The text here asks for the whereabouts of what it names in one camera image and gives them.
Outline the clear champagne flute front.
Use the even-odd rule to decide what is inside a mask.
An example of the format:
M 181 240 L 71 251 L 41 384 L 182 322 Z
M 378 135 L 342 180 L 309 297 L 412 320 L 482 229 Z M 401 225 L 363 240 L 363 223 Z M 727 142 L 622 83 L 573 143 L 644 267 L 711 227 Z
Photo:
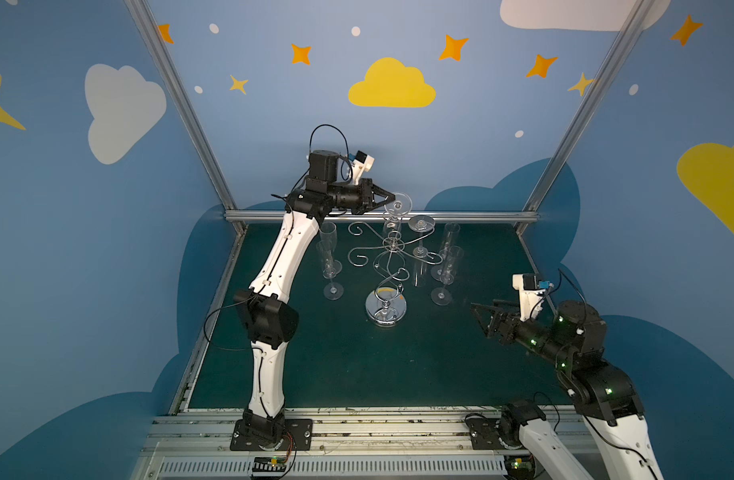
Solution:
M 441 279 L 441 273 L 448 251 L 456 244 L 460 232 L 458 223 L 446 223 L 443 230 L 442 240 L 439 247 L 439 256 L 441 261 L 431 270 L 431 276 L 434 280 Z

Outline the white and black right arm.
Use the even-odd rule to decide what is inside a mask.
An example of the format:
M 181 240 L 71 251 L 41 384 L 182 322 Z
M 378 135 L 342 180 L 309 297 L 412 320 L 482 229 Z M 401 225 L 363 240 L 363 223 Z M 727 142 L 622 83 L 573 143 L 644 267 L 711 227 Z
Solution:
M 558 304 L 551 324 L 544 325 L 538 317 L 557 285 L 537 274 L 516 274 L 512 286 L 517 301 L 471 304 L 483 334 L 504 345 L 519 344 L 551 364 L 593 437 L 609 478 L 662 478 L 634 383 L 604 357 L 607 324 L 598 311 L 580 295 Z M 508 403 L 495 428 L 504 448 L 527 450 L 551 478 L 589 478 L 534 401 Z

